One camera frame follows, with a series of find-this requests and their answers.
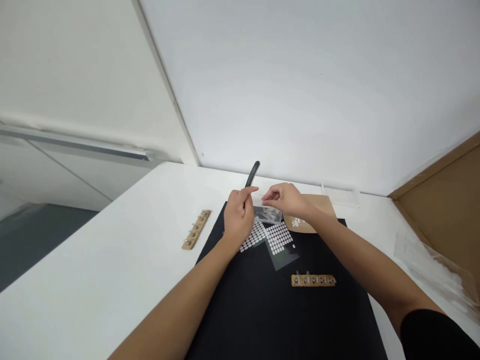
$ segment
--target gray floor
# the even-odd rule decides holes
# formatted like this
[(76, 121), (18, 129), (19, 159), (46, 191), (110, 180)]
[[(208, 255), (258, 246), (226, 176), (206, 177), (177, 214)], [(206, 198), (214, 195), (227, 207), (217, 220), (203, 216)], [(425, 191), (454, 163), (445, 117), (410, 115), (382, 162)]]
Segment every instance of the gray floor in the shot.
[(25, 207), (0, 221), (0, 292), (96, 214), (96, 211), (42, 204)]

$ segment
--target forearm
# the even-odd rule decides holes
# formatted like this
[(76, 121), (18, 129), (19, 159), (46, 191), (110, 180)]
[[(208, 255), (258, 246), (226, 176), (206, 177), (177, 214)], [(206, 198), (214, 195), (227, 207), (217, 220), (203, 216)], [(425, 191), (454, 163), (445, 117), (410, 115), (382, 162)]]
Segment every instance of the forearm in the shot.
[(313, 206), (307, 221), (357, 282), (387, 312), (399, 333), (404, 316), (418, 308), (440, 308), (388, 256), (336, 219)]
[(158, 303), (110, 356), (119, 359), (183, 359), (227, 265), (235, 255), (222, 238)]

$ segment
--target hand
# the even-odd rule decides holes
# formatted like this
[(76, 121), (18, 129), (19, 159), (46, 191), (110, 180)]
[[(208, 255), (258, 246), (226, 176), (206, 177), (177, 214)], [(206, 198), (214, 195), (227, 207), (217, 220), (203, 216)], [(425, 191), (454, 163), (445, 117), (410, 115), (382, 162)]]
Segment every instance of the hand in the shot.
[(254, 227), (254, 205), (250, 194), (258, 189), (256, 186), (249, 186), (240, 191), (232, 190), (228, 197), (223, 212), (223, 237), (235, 250), (249, 237)]
[(288, 182), (273, 185), (261, 199), (263, 206), (276, 208), (284, 214), (300, 219), (304, 219), (313, 207), (295, 185)]

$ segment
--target brown paper bag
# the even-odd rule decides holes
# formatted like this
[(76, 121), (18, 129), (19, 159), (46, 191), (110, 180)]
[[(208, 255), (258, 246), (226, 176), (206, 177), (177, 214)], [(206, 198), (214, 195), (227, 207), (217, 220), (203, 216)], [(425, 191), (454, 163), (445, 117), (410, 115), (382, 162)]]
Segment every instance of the brown paper bag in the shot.
[[(326, 195), (302, 194), (309, 202), (331, 217), (337, 218), (330, 198)], [(294, 233), (314, 234), (316, 231), (306, 221), (296, 220), (293, 216), (283, 215), (288, 230)]]

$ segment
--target clear plastic film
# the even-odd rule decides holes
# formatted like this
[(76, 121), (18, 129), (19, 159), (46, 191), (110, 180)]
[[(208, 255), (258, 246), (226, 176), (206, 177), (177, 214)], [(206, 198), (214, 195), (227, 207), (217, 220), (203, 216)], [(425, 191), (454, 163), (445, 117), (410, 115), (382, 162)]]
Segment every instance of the clear plastic film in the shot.
[(393, 254), (414, 278), (480, 325), (480, 303), (471, 273), (405, 234), (396, 235)]
[(280, 210), (277, 210), (271, 206), (262, 205), (263, 194), (252, 193), (251, 198), (253, 200), (253, 212), (255, 217), (258, 218), (262, 223), (266, 224), (280, 224), (282, 222), (283, 214)]

